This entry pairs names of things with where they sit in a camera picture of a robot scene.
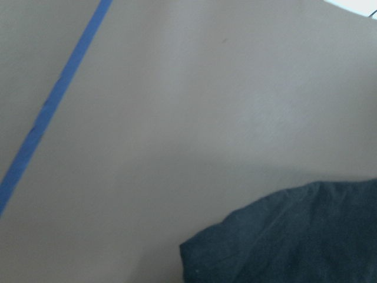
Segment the black graphic t-shirt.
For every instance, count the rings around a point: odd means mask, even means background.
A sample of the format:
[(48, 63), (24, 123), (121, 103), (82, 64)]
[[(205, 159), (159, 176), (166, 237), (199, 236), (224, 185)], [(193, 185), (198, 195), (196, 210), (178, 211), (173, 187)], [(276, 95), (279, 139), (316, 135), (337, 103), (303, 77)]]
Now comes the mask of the black graphic t-shirt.
[(375, 282), (376, 181), (267, 195), (180, 245), (185, 282)]

